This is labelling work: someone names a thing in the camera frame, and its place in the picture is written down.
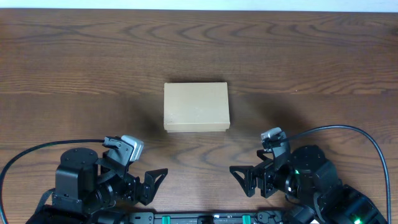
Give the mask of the brown cardboard box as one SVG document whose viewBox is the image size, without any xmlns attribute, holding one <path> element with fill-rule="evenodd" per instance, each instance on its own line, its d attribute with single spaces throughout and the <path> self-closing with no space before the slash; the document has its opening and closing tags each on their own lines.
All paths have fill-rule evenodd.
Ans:
<svg viewBox="0 0 398 224">
<path fill-rule="evenodd" d="M 164 84 L 164 129 L 167 132 L 223 132 L 229 127 L 226 82 Z"/>
</svg>

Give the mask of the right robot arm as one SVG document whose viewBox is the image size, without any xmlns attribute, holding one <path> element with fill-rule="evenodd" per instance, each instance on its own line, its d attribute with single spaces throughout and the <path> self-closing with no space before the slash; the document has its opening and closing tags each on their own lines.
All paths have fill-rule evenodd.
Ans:
<svg viewBox="0 0 398 224">
<path fill-rule="evenodd" d="M 256 189 L 264 198 L 277 191 L 294 207 L 282 212 L 282 223 L 356 224 L 386 223 L 373 202 L 345 185 L 335 165 L 316 145 L 290 150 L 287 143 L 259 150 L 262 162 L 256 166 L 231 166 L 229 171 L 248 197 Z"/>
</svg>

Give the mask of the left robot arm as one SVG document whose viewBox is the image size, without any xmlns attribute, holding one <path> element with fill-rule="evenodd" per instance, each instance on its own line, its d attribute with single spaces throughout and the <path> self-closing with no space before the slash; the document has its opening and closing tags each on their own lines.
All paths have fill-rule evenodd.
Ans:
<svg viewBox="0 0 398 224">
<path fill-rule="evenodd" d="M 118 202 L 150 204 L 167 169 L 147 171 L 144 180 L 129 174 L 132 152 L 110 149 L 102 157 L 88 148 L 64 152 L 55 172 L 55 188 L 40 199 L 29 223 L 130 223 Z"/>
</svg>

